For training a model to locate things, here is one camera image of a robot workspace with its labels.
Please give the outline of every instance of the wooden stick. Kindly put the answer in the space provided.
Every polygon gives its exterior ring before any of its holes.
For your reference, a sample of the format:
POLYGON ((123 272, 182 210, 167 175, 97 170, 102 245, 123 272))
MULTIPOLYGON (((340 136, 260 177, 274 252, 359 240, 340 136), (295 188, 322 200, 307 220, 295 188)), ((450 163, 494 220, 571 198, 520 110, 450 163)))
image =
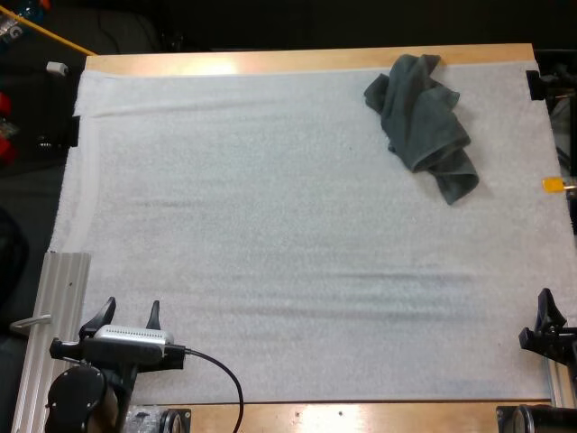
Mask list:
POLYGON ((6 14, 9 17, 15 19, 19 23, 27 25, 28 27, 34 29, 36 32, 40 32, 40 33, 44 34, 45 36, 48 36, 49 38, 53 39, 54 41, 58 41, 60 43, 63 43, 64 45, 69 46, 73 50, 80 51, 81 53, 86 54, 87 56, 97 56, 97 54, 95 52, 93 52, 91 50, 87 50, 86 48, 81 47, 80 45, 77 45, 74 42, 71 42, 67 39, 64 39, 61 36, 58 36, 58 34, 53 33, 49 30, 46 30, 44 27, 40 27, 38 24, 33 23, 32 21, 28 21, 26 18, 23 18, 20 15, 15 14, 14 12, 10 11, 9 9, 6 9, 5 7, 3 7, 1 5, 0 5, 0 12, 2 12, 3 14, 6 14))

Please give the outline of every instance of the crumpled cloth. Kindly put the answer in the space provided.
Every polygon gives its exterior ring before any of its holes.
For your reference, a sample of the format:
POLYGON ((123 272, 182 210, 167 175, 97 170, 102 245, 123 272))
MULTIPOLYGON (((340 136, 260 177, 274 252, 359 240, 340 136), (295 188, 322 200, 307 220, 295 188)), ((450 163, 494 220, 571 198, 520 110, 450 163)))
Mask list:
POLYGON ((390 76, 379 75, 364 95, 380 114, 389 150, 412 172, 427 170, 435 176, 452 205, 477 186, 479 176, 463 149, 471 139, 453 113, 459 94, 430 77, 440 59, 405 54, 390 76))

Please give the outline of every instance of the red object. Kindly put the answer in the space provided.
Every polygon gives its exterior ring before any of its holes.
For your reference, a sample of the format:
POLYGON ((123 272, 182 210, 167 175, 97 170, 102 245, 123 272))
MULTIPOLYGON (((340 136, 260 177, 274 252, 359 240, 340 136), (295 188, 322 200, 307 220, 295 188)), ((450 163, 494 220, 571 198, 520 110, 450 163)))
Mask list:
POLYGON ((4 93, 0 93, 0 115, 10 115, 12 103, 4 93))
POLYGON ((8 140, 0 137, 0 161, 3 165, 8 165, 16 159, 16 149, 8 140))

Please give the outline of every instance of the wooden board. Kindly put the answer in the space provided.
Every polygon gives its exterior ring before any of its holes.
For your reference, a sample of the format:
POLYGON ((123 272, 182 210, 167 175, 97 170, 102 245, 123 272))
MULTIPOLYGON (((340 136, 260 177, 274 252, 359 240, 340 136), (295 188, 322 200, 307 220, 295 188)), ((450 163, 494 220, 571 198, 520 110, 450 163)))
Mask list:
MULTIPOLYGON (((440 54, 444 64, 533 60, 530 44, 453 45, 322 51, 134 54, 87 58, 87 69, 146 76, 233 75, 390 67, 401 54, 440 54)), ((546 404, 549 401, 530 401, 546 404)), ((497 432, 495 408, 519 402, 248 404, 243 433, 497 432)), ((233 430, 236 405, 192 405, 193 432, 233 430)))
MULTIPOLYGON (((526 404, 546 404, 529 401, 526 404)), ((521 402, 383 402, 247 404, 242 433, 496 433, 496 407, 521 402)), ((192 410, 193 433, 232 432, 236 405, 192 410)))
POLYGON ((233 75, 389 67, 402 54, 439 54, 444 64, 533 60, 528 43, 311 51, 197 52, 92 56, 87 69, 139 77, 233 75))

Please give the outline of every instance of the yellow tag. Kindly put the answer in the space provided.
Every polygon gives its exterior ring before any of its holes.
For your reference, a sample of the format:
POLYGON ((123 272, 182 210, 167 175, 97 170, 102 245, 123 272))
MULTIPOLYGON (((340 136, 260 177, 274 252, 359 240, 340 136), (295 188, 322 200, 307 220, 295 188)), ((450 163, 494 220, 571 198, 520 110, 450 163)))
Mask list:
POLYGON ((543 189, 549 193, 565 191, 563 178, 544 178, 543 189))

